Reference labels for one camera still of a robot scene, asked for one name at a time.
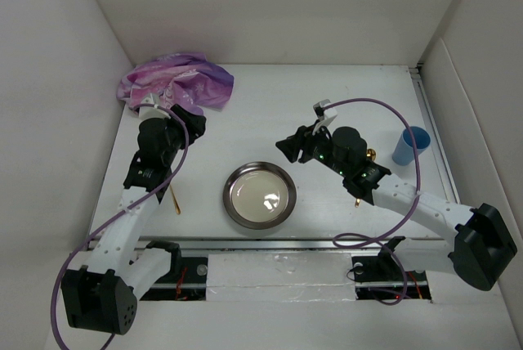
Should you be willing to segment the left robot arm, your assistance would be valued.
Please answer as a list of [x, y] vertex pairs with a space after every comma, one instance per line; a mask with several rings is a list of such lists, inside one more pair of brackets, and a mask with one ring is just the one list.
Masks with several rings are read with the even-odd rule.
[[150, 242], [134, 254], [145, 224], [159, 208], [173, 176], [181, 169], [174, 160], [205, 132], [206, 119], [180, 105], [150, 107], [141, 121], [138, 149], [123, 182], [116, 218], [96, 232], [99, 240], [78, 270], [66, 269], [60, 288], [69, 326], [109, 334], [126, 334], [138, 301], [158, 280], [176, 280], [182, 270], [176, 243]]

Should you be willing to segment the blue plastic cup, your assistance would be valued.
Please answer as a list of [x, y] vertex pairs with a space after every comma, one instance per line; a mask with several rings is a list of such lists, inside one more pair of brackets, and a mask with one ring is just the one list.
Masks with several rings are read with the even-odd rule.
[[392, 160], [400, 166], [411, 164], [415, 159], [414, 150], [417, 150], [418, 155], [420, 155], [430, 144], [431, 137], [424, 128], [418, 126], [411, 126], [410, 129], [406, 128], [400, 134], [392, 154]]

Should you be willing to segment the gold spoon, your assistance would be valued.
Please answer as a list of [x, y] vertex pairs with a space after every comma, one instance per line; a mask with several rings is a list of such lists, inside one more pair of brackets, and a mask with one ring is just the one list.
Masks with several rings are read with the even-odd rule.
[[[368, 159], [370, 159], [371, 161], [374, 161], [374, 160], [376, 159], [376, 156], [377, 156], [377, 154], [376, 154], [376, 151], [375, 151], [374, 149], [372, 149], [372, 148], [368, 148], [368, 149], [367, 149], [366, 157], [367, 157]], [[356, 207], [356, 208], [358, 208], [358, 207], [360, 206], [360, 202], [361, 202], [361, 199], [360, 199], [360, 198], [357, 198], [357, 199], [355, 200], [355, 207]]]

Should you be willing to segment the gold fork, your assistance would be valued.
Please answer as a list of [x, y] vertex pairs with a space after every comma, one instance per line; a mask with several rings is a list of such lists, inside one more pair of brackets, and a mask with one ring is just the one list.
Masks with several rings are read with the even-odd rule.
[[171, 197], [172, 197], [172, 202], [174, 204], [174, 208], [175, 208], [175, 212], [177, 215], [181, 215], [181, 207], [177, 201], [177, 197], [175, 195], [175, 192], [174, 192], [174, 189], [172, 187], [171, 184], [169, 184], [169, 190], [170, 190], [170, 193], [171, 193]]

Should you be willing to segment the round metal plate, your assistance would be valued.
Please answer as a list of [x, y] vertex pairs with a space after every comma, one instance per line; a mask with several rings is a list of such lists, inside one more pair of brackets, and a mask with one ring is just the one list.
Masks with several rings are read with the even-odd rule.
[[297, 203], [293, 179], [280, 166], [251, 162], [233, 171], [222, 191], [228, 216], [251, 230], [268, 230], [285, 222]]

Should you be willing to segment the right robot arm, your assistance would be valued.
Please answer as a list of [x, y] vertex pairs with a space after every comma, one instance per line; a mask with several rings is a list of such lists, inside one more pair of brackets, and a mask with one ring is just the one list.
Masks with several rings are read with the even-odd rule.
[[[378, 259], [380, 274], [389, 280], [404, 274], [407, 267], [422, 270], [428, 262], [434, 271], [454, 273], [470, 286], [489, 291], [516, 256], [516, 243], [495, 207], [473, 208], [417, 191], [371, 160], [366, 141], [354, 128], [329, 132], [325, 127], [301, 126], [275, 145], [289, 162], [315, 159], [341, 175], [344, 188], [356, 199], [405, 215], [445, 240], [446, 245], [433, 253], [395, 238], [395, 251]], [[413, 250], [411, 259], [399, 253], [408, 250]]]

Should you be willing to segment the purple pink printed cloth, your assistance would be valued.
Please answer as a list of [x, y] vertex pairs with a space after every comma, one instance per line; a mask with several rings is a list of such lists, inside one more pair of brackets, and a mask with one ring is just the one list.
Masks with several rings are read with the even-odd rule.
[[222, 110], [229, 101], [235, 78], [203, 53], [172, 53], [136, 66], [125, 74], [116, 97], [129, 108], [148, 95], [156, 95], [162, 107], [179, 105], [202, 115], [204, 109]]

